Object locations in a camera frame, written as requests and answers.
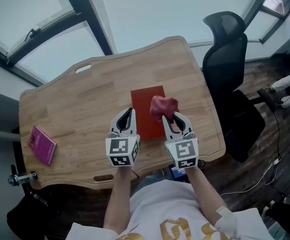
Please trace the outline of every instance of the black office chair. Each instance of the black office chair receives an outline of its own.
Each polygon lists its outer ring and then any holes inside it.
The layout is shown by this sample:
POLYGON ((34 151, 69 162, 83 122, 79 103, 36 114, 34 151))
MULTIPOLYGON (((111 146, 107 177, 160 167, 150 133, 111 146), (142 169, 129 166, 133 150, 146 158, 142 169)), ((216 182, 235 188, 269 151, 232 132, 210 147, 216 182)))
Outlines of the black office chair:
POLYGON ((276 105, 264 90, 259 90, 261 96, 253 100, 235 90, 244 81, 247 49, 246 26, 241 17, 223 11, 205 17, 204 23, 214 35, 214 45, 203 61, 204 77, 217 110, 227 152, 235 160, 244 162, 249 157, 248 150, 266 126, 254 104, 266 101, 272 110, 276 105))

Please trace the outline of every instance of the wooden floor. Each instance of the wooden floor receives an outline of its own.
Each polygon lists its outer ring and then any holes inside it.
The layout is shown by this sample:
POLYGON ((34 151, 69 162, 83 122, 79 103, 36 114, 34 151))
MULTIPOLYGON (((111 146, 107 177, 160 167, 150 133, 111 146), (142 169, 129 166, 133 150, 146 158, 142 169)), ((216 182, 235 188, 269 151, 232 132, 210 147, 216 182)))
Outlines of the wooden floor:
MULTIPOLYGON (((283 76, 290 75, 290 66, 280 57, 248 62, 245 66, 244 83, 240 90, 249 98, 256 98, 259 88, 269 89, 271 83, 283 76)), ((285 93, 276 93, 275 99, 285 93)), ((275 117, 264 104, 256 105, 266 121, 266 128, 249 152, 249 159, 244 163, 234 161, 230 155, 209 162, 205 174, 216 190, 226 192, 245 191, 254 186, 268 166, 278 157, 278 128, 275 117)), ((278 109, 276 115, 281 129, 280 153, 282 160, 277 171, 274 186, 290 196, 290 108, 278 109)), ((51 220, 46 235, 65 238, 73 222, 86 226, 102 227, 103 217, 110 197, 110 190, 95 191, 70 185, 54 185, 44 189, 53 193, 59 200, 62 214, 51 220)), ((232 211, 257 207, 261 212, 271 200, 279 201, 281 196, 271 186, 262 182, 247 193, 223 196, 232 211)), ((273 223, 266 219, 267 226, 273 223)))

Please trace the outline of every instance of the forearm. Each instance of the forearm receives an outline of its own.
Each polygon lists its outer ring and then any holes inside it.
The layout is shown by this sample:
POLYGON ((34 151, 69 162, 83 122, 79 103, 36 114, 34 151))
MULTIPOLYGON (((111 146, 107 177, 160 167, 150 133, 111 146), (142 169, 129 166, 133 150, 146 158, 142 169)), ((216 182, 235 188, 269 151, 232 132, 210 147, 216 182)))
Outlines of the forearm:
POLYGON ((212 225, 215 225, 221 217, 216 210, 221 206, 227 207, 225 201, 198 167, 188 168, 186 173, 204 216, 212 225))
POLYGON ((131 167, 119 167, 114 177, 114 187, 107 206, 104 229, 122 233, 130 219, 131 167))

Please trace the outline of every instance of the magenta notebook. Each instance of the magenta notebook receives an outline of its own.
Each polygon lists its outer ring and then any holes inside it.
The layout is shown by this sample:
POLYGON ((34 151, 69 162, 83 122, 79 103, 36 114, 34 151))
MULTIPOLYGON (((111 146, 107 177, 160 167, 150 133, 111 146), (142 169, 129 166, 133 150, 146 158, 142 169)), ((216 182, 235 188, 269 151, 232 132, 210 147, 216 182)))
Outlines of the magenta notebook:
POLYGON ((34 126, 33 130, 31 131, 28 145, 33 151, 33 153, 45 165, 50 165, 57 143, 55 143, 51 138, 49 138, 37 126, 34 126))

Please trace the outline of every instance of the wooden desk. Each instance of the wooden desk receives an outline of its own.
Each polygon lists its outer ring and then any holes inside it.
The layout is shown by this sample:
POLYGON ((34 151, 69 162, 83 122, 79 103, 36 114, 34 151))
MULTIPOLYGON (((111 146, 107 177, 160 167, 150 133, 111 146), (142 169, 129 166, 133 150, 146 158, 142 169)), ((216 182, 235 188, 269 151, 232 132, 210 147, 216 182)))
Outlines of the wooden desk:
MULTIPOLYGON (((132 106, 131 90, 160 85, 191 120, 199 140, 199 158, 208 162, 221 157, 226 149, 224 138, 205 79, 186 41, 173 36, 131 52, 84 60, 53 81, 21 94, 21 146, 26 170, 38 174, 33 187, 112 187, 112 180, 94 178, 115 173, 105 151, 109 124, 132 106), (76 73, 86 65, 91 68, 76 73), (33 126, 58 143, 50 166, 42 164, 27 146, 33 126)), ((164 141, 142 141, 134 166, 140 176, 171 164, 164 141)))

